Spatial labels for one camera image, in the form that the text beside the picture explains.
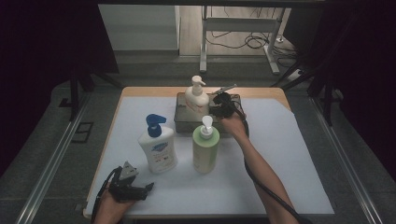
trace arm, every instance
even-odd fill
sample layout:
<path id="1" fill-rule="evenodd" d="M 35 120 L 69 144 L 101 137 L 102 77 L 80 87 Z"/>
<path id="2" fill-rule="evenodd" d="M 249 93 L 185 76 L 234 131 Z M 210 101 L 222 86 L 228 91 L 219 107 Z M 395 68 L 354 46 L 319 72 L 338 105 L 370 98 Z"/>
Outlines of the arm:
<path id="1" fill-rule="evenodd" d="M 102 194 L 99 209 L 93 223 L 95 224 L 116 224 L 124 213 L 134 205 L 135 201 L 128 203 L 117 203 L 107 189 Z"/>
<path id="2" fill-rule="evenodd" d="M 218 120 L 224 126 L 225 130 L 233 136 L 233 138 L 242 148 L 242 152 L 245 156 L 245 160 L 247 166 L 250 168 L 250 171 L 268 189 L 273 191 L 283 201 L 285 201 L 288 205 L 292 207 L 288 193 L 283 187 L 282 182 L 280 181 L 274 170 L 271 168 L 271 166 L 267 163 L 267 161 L 251 144 L 248 136 L 245 133 L 245 127 L 239 116 L 234 113 L 230 118 L 218 118 Z M 282 205 L 275 201 L 259 186 L 255 187 L 260 196 L 260 199 L 262 200 L 265 210 L 267 211 L 267 215 L 271 223 L 298 223 L 297 220 L 285 208 L 283 208 Z"/>

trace white table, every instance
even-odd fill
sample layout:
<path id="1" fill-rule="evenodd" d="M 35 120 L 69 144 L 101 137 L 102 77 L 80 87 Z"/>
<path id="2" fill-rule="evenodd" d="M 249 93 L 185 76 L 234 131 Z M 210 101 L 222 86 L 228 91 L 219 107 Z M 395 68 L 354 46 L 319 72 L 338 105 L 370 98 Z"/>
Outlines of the white table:
<path id="1" fill-rule="evenodd" d="M 139 175 L 133 185 L 154 182 L 145 201 L 134 205 L 129 218 L 159 217 L 260 217 L 265 210 L 244 168 L 243 155 L 231 136 L 219 143 L 215 169 L 206 175 L 192 165 L 189 133 L 177 133 L 178 164 L 162 174 L 149 171 L 137 138 L 147 129 L 146 115 L 167 118 L 164 126 L 175 128 L 176 95 L 185 88 L 126 88 L 121 95 L 106 146 L 92 181 L 84 215 L 92 214 L 99 188 L 108 174 L 128 161 Z M 217 88 L 204 88 L 212 92 Z M 296 211 L 301 214 L 333 214 L 305 142 L 290 112 L 286 97 L 278 88 L 235 88 L 247 113 L 250 139 L 282 180 Z"/>

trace metal frame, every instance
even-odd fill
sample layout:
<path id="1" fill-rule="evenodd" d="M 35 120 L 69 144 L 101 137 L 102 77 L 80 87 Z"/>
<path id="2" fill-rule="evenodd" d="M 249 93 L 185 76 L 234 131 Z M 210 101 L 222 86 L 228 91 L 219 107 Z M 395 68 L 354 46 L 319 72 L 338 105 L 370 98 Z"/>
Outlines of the metal frame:
<path id="1" fill-rule="evenodd" d="M 276 19 L 260 19 L 260 18 L 214 18 L 207 17 L 207 6 L 202 9 L 202 43 L 201 43 L 201 58 L 199 71 L 206 72 L 206 32 L 220 31 L 220 32 L 254 32 L 254 33 L 272 33 L 270 43 L 264 46 L 265 55 L 271 66 L 274 75 L 279 74 L 279 68 L 276 60 L 272 55 L 272 50 L 276 41 L 277 33 L 279 32 L 282 23 L 285 8 L 282 7 L 280 14 Z"/>
<path id="2" fill-rule="evenodd" d="M 326 133 L 327 137 L 332 143 L 332 148 L 335 152 L 336 158 L 340 162 L 340 166 L 346 175 L 346 179 L 349 181 L 350 186 L 352 187 L 353 191 L 355 192 L 356 198 L 358 199 L 359 203 L 361 204 L 361 209 L 363 210 L 364 215 L 366 215 L 367 220 L 371 224 L 382 224 L 382 220 L 378 211 L 375 207 L 373 200 L 371 199 L 367 189 L 361 183 L 358 174 L 355 171 L 352 163 L 349 160 L 340 140 L 337 137 L 332 126 L 330 126 L 326 119 L 322 116 L 322 108 L 318 101 L 318 98 L 310 98 L 312 105 L 315 108 L 315 111 L 318 116 L 318 120 L 320 125 L 323 128 L 323 131 Z"/>
<path id="3" fill-rule="evenodd" d="M 37 210 L 40 207 L 40 204 L 43 201 L 48 188 L 50 187 L 50 183 L 53 177 L 55 176 L 59 165 L 62 162 L 64 153 L 66 152 L 70 144 L 70 141 L 72 140 L 73 134 L 75 133 L 78 124 L 85 112 L 90 97 L 91 97 L 90 93 L 86 93 L 83 95 L 81 100 L 81 108 L 79 109 L 75 119 L 69 122 L 66 130 L 64 131 L 64 135 L 62 136 L 58 146 L 55 148 L 51 157 L 49 158 L 49 161 L 46 167 L 44 168 L 44 171 L 41 173 L 41 176 L 38 178 L 37 182 L 35 183 L 35 187 L 30 193 L 15 223 L 33 222 L 33 219 L 35 218 L 35 214 L 37 213 Z"/>

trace pump nozzle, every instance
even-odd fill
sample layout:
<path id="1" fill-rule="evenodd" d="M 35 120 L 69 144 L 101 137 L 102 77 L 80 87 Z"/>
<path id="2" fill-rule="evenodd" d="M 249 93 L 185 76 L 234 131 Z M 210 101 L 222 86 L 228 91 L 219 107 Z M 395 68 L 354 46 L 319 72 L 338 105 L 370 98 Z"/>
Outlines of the pump nozzle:
<path id="1" fill-rule="evenodd" d="M 166 118 L 156 115 L 150 114 L 146 117 L 146 123 L 148 124 L 148 135 L 150 137 L 158 137 L 163 133 L 161 129 L 160 123 L 165 123 Z"/>
<path id="2" fill-rule="evenodd" d="M 204 139 L 208 139 L 208 138 L 212 137 L 212 133 L 213 133 L 213 129 L 212 129 L 213 119 L 212 119 L 212 117 L 204 116 L 202 118 L 202 123 L 204 124 L 204 126 L 201 128 L 201 136 Z"/>
<path id="3" fill-rule="evenodd" d="M 198 96 L 202 94 L 202 86 L 201 85 L 206 85 L 200 76 L 193 76 L 191 78 L 191 83 L 192 83 L 192 94 Z"/>

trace pump bottle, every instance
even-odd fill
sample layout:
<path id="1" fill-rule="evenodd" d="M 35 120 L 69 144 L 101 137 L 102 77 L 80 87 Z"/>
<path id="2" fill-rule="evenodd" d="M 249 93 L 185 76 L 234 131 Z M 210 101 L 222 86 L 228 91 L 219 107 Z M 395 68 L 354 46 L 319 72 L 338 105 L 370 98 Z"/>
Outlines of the pump bottle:
<path id="1" fill-rule="evenodd" d="M 176 166 L 177 156 L 174 149 L 173 129 L 160 126 L 166 118 L 150 114 L 146 117 L 148 130 L 137 142 L 143 148 L 148 160 L 148 168 L 152 173 L 162 173 Z"/>
<path id="2" fill-rule="evenodd" d="M 220 135 L 212 117 L 204 116 L 202 122 L 192 133 L 192 160 L 196 171 L 207 174 L 215 168 Z"/>
<path id="3" fill-rule="evenodd" d="M 204 116 L 209 115 L 209 96 L 202 90 L 201 85 L 205 83 L 200 76 L 192 77 L 191 83 L 192 86 L 185 92 L 187 110 L 191 121 L 201 121 Z"/>

